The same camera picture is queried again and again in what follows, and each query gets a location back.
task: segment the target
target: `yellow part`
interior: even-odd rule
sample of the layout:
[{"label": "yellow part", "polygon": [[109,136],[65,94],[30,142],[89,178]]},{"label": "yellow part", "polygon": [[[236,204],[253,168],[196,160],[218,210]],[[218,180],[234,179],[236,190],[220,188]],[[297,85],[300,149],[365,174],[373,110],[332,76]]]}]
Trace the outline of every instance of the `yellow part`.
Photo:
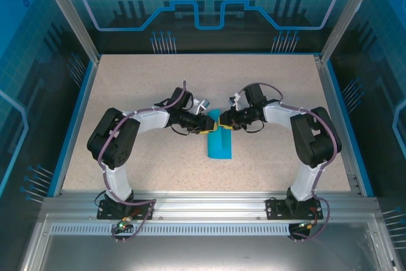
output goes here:
[{"label": "yellow part", "polygon": [[206,134],[211,133],[212,131],[216,131],[216,130],[217,130],[217,123],[214,122],[213,130],[204,130],[204,131],[201,131],[199,134],[200,135],[206,135]]},{"label": "yellow part", "polygon": [[218,123],[218,125],[219,125],[220,127],[224,128],[224,129],[230,129],[230,130],[233,130],[233,129],[234,129],[233,126],[222,125],[222,124],[220,124],[220,122]]}]

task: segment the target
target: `wall graphic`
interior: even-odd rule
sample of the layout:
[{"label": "wall graphic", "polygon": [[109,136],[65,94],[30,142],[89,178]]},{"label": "wall graphic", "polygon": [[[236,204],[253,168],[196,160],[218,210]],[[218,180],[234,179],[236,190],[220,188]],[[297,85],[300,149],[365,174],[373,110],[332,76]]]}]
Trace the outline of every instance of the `wall graphic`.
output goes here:
[{"label": "wall graphic", "polygon": [[272,45],[281,30],[300,31],[295,52],[316,52],[346,1],[73,0],[102,53],[153,53],[150,33],[168,30],[178,53],[277,52]]}]

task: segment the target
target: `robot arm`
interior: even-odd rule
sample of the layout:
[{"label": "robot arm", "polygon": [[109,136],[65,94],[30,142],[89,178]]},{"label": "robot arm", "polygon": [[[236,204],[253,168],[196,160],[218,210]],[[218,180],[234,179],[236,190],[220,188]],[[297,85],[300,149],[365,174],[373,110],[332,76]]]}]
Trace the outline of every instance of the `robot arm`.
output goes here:
[{"label": "robot arm", "polygon": [[[166,105],[172,104],[178,99],[181,92],[181,88],[176,88],[171,98],[155,104],[155,106],[163,107],[165,103]],[[188,132],[195,134],[204,134],[217,129],[213,119],[201,113],[206,109],[208,102],[205,100],[198,101],[192,97],[193,95],[186,91],[179,102],[172,107],[165,110],[141,110],[133,114],[121,126],[102,156],[102,162],[107,166],[107,181],[110,186],[110,190],[106,190],[106,195],[111,201],[117,202],[111,193],[114,193],[122,201],[133,200],[133,191],[128,183],[125,163],[131,154],[137,135],[151,129],[166,128],[173,124],[179,124]],[[191,98],[192,106],[190,109],[186,109]],[[113,129],[126,115],[132,113],[123,113],[114,108],[106,111],[88,141],[88,150],[91,151],[95,160],[98,159],[102,147]]]},{"label": "robot arm", "polygon": [[[313,200],[312,187],[323,163],[333,155],[333,144],[327,131],[313,116],[301,109],[292,110],[278,100],[267,100],[258,84],[245,89],[249,107],[241,109],[239,95],[230,98],[232,107],[222,113],[219,125],[233,130],[247,129],[254,121],[279,124],[292,130],[296,153],[300,159],[299,173],[287,191],[286,205],[294,218],[300,218],[300,206],[308,206]],[[341,142],[330,120],[327,111],[322,107],[312,109],[332,131],[337,143],[338,152]]]}]

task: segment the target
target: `speckled tabletop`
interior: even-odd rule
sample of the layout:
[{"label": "speckled tabletop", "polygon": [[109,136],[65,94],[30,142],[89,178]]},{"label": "speckled tabletop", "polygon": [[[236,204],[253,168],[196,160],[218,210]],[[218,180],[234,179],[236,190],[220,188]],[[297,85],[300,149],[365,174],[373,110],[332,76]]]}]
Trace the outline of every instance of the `speckled tabletop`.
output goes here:
[{"label": "speckled tabletop", "polygon": [[[284,102],[298,107],[327,107],[312,55],[103,55],[64,190],[103,190],[102,173],[86,143],[104,112],[152,106],[169,98],[182,81],[211,109],[229,108],[228,97],[252,82],[277,86]],[[278,98],[263,88],[268,99]],[[170,128],[137,136],[127,164],[134,190],[266,191],[286,190],[299,159],[291,131],[266,124],[250,135],[232,133],[233,159],[207,156],[207,136],[180,136]],[[319,190],[350,190],[339,155],[320,179]]]}]

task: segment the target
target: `blue block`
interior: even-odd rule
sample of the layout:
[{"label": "blue block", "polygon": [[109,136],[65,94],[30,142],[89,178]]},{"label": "blue block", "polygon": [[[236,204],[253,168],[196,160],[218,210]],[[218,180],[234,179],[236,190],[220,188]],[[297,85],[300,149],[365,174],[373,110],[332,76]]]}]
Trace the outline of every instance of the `blue block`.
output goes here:
[{"label": "blue block", "polygon": [[[218,122],[220,109],[209,112],[209,116]],[[207,136],[207,148],[209,158],[213,159],[231,159],[232,158],[232,139],[231,130],[218,126],[216,131],[209,133]]]}]

